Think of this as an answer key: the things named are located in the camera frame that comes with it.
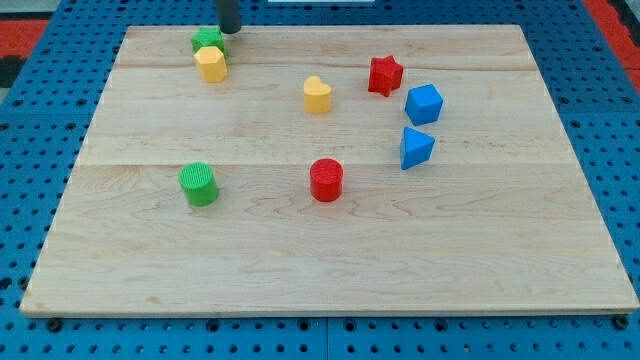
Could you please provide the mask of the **dark grey cylindrical pusher tip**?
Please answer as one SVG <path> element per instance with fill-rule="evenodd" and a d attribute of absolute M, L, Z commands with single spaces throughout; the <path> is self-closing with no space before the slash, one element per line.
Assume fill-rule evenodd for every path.
<path fill-rule="evenodd" d="M 215 8 L 220 30 L 225 34 L 235 34 L 241 30 L 241 15 L 238 0 L 215 0 Z"/>

